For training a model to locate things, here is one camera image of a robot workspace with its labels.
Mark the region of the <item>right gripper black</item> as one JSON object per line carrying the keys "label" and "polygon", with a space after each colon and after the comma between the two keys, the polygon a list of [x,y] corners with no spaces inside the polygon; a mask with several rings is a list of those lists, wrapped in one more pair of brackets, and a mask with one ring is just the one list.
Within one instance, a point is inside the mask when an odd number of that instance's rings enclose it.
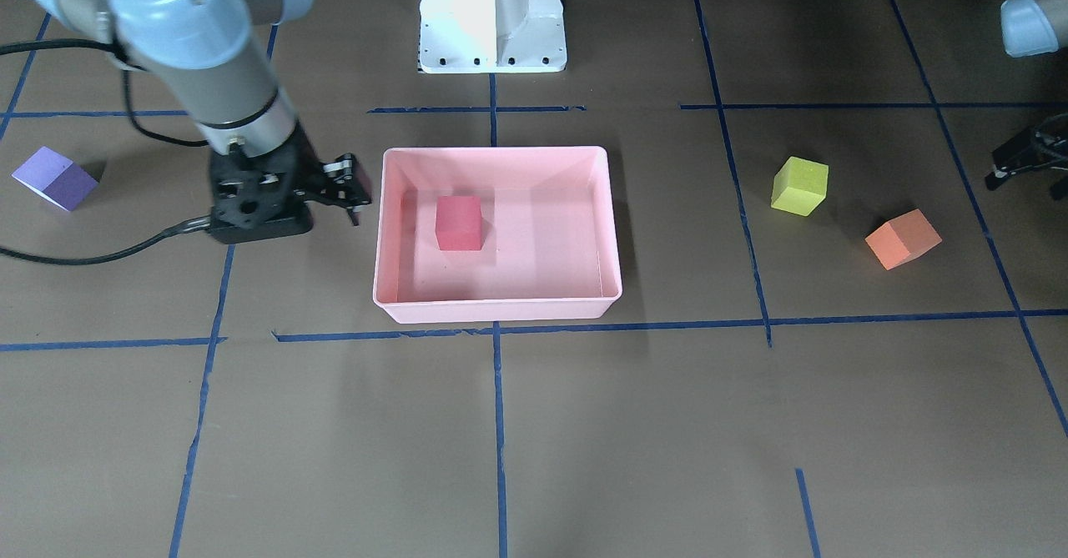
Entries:
{"label": "right gripper black", "polygon": [[215,204],[257,193],[309,192],[318,204],[343,210],[354,227],[373,204],[370,175],[357,155],[343,153],[332,162],[321,162],[301,121],[279,148],[260,156],[236,143],[223,153],[213,150],[209,181]]}

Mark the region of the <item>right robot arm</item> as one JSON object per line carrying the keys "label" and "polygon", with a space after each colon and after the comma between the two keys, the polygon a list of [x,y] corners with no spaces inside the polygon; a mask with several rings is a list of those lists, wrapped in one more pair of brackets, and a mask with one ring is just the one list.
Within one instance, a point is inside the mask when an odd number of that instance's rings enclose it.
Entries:
{"label": "right robot arm", "polygon": [[305,219],[308,203],[358,223],[370,189],[354,156],[321,162],[279,82],[260,25],[304,16],[314,0],[34,0],[126,68],[157,77],[211,151],[211,215],[244,230]]}

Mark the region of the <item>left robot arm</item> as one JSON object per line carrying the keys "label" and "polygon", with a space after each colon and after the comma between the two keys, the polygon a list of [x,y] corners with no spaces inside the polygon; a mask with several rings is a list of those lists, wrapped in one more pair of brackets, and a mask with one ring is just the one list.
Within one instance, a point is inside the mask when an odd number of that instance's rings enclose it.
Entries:
{"label": "left robot arm", "polygon": [[1067,48],[1067,0],[1005,0],[1000,33],[1012,58],[1056,53]]}

